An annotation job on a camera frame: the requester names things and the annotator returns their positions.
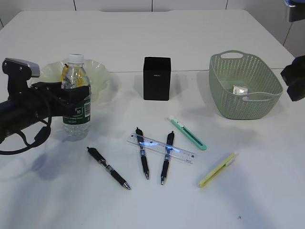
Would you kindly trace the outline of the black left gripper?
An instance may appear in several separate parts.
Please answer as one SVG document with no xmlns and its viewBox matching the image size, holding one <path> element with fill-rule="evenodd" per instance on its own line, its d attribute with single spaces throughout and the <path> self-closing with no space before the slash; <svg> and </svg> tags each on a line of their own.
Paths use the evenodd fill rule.
<svg viewBox="0 0 305 229">
<path fill-rule="evenodd" d="M 1 103 L 1 132 L 16 134 L 46 118 L 69 115 L 90 95 L 89 86 L 62 89 L 61 83 L 38 82 L 28 86 L 31 71 L 3 61 L 8 76 L 7 101 Z"/>
</svg>

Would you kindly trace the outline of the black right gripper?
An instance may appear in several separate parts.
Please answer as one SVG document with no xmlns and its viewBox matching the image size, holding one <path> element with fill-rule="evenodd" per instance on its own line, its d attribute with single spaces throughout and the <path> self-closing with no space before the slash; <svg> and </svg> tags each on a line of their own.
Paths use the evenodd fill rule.
<svg viewBox="0 0 305 229">
<path fill-rule="evenodd" d="M 296 57 L 292 63 L 281 71 L 282 79 L 288 86 L 287 93 L 291 101 L 296 102 L 305 97 L 305 56 Z"/>
</svg>

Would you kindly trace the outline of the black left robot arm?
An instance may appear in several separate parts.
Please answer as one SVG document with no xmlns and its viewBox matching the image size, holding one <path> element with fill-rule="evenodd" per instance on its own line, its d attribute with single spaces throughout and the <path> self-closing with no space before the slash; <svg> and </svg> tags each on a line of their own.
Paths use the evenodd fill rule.
<svg viewBox="0 0 305 229">
<path fill-rule="evenodd" d="M 49 134 L 53 117 L 71 115 L 90 94 L 88 86 L 63 89 L 60 82 L 28 85 L 30 78 L 40 76 L 40 68 L 26 60 L 5 58 L 2 71 L 8 76 L 9 96 L 0 104 L 1 140 L 38 122 L 45 122 Z"/>
</svg>

